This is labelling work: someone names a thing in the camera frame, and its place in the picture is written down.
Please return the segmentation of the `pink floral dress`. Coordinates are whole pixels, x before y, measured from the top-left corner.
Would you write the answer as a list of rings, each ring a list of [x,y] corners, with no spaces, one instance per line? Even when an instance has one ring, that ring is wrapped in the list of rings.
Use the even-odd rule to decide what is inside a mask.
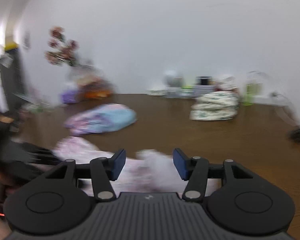
[[[113,155],[80,137],[66,137],[52,151],[59,159],[74,159],[77,164]],[[121,192],[176,192],[181,196],[186,184],[179,177],[172,157],[156,150],[141,150],[135,159],[127,158],[118,180],[111,182],[117,196]]]

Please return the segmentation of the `pink blue purple garment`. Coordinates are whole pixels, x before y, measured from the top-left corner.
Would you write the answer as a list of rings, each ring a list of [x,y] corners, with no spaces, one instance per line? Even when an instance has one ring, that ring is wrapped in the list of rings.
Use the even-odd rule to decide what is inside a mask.
[[[64,127],[74,136],[116,132],[136,122],[136,112],[129,107],[109,103],[69,117]]]

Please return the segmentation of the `clear drinking glass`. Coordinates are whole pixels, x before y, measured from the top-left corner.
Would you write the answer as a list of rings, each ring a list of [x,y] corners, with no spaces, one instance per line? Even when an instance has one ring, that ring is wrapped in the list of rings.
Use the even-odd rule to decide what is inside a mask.
[[[30,103],[26,109],[32,114],[48,112],[50,110],[50,104],[45,101]]]

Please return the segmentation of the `folded cream floral garment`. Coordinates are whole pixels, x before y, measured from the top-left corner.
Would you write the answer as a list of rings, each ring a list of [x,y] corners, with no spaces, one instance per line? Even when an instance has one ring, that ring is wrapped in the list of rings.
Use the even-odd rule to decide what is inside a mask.
[[[231,91],[217,91],[201,95],[191,106],[190,120],[222,121],[237,115],[239,99]]]

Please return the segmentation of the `green and white small box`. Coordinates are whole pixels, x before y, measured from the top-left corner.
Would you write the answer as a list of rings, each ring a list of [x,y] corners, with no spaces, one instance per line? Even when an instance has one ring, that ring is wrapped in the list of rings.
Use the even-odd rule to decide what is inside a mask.
[[[181,87],[179,96],[181,98],[193,98],[194,88],[192,86]]]

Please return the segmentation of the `lavender tin box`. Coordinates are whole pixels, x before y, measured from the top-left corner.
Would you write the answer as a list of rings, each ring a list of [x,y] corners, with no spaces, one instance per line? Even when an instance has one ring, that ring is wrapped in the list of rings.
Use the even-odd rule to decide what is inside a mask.
[[[216,90],[215,85],[195,85],[193,86],[193,97],[197,98],[207,93],[212,93]]]

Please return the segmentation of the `purple tissue pack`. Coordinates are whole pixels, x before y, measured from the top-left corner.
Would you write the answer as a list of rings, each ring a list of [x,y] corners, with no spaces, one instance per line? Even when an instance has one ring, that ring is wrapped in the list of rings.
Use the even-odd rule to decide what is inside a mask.
[[[83,90],[75,83],[66,83],[61,93],[61,102],[69,105],[83,100]]]

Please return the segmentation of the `clear bag of snacks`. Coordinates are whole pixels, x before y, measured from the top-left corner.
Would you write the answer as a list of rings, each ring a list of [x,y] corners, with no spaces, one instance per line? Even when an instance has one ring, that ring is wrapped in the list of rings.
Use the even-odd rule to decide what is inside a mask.
[[[89,65],[70,67],[66,76],[65,92],[72,92],[74,99],[94,100],[111,96],[113,85],[103,76],[102,70]]]

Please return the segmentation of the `small black box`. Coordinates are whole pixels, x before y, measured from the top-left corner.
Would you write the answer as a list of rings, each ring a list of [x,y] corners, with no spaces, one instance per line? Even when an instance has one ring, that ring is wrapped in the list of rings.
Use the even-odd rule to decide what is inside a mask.
[[[212,83],[212,77],[210,76],[198,76],[196,77],[196,85],[209,86]]]

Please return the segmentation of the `white round robot toy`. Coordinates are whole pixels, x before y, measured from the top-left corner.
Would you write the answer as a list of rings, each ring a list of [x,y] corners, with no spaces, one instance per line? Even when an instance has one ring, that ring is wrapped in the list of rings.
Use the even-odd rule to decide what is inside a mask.
[[[164,83],[168,88],[181,88],[183,76],[176,70],[168,70],[164,73]]]

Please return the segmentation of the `red and white package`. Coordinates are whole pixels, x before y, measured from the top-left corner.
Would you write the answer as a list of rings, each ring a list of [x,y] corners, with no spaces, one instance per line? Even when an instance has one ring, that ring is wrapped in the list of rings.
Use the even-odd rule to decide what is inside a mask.
[[[230,91],[238,93],[236,79],[233,76],[226,76],[216,81],[217,91]]]

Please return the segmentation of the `pink artificial flower bouquet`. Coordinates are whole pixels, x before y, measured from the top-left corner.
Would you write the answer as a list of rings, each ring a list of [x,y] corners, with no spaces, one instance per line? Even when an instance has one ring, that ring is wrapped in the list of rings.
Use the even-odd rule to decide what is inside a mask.
[[[77,66],[78,43],[75,40],[67,40],[62,27],[52,27],[49,32],[51,38],[48,45],[52,50],[45,52],[49,64],[60,66],[65,63],[70,67]]]

